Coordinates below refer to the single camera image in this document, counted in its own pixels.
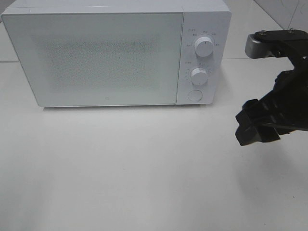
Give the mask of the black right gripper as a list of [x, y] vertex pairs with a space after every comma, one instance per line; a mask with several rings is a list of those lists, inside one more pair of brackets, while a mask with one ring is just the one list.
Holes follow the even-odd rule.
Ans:
[[273, 92], [245, 102], [235, 118], [239, 124], [235, 136], [241, 146], [278, 141], [278, 132], [307, 131], [308, 59], [282, 71]]

